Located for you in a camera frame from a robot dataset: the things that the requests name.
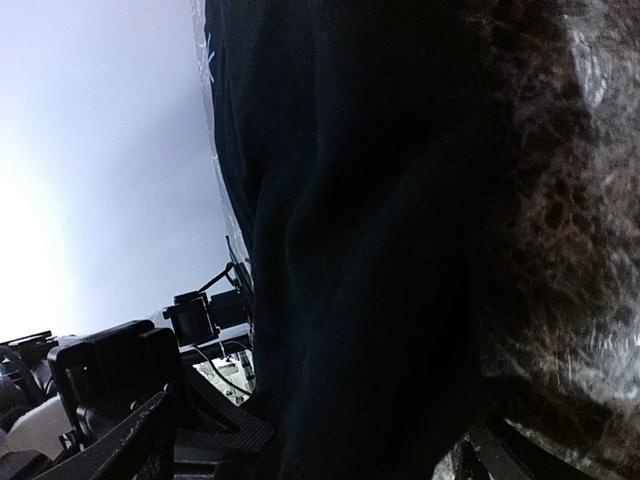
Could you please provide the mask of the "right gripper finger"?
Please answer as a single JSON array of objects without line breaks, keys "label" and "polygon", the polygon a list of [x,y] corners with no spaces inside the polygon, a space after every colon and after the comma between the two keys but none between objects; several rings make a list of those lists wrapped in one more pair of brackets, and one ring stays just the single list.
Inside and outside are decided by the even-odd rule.
[{"label": "right gripper finger", "polygon": [[591,476],[537,446],[502,419],[468,431],[480,463],[494,479],[588,480]]}]

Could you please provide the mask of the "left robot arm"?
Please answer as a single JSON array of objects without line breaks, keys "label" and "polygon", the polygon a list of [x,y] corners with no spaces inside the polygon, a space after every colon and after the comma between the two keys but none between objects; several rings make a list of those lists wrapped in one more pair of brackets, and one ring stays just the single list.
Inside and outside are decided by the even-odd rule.
[{"label": "left robot arm", "polygon": [[212,479],[272,437],[148,320],[1,347],[5,479]]}]

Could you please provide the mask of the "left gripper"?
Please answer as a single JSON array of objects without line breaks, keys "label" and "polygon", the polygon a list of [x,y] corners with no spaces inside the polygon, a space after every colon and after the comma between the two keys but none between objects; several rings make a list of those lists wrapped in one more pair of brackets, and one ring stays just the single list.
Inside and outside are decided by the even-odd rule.
[{"label": "left gripper", "polygon": [[174,332],[150,320],[74,338],[53,348],[47,360],[76,439],[94,444],[40,479],[131,479],[140,473],[171,479],[170,394],[180,405],[180,446],[258,454],[274,436],[268,423],[234,405],[196,369],[183,370]]}]

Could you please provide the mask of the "black t-shirt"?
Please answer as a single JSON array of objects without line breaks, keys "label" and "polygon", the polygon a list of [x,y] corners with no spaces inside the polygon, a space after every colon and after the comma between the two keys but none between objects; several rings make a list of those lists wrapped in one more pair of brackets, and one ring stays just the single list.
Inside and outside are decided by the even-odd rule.
[{"label": "black t-shirt", "polygon": [[489,140],[459,1],[210,1],[215,143],[254,282],[224,479],[428,479],[485,410],[468,236]]}]

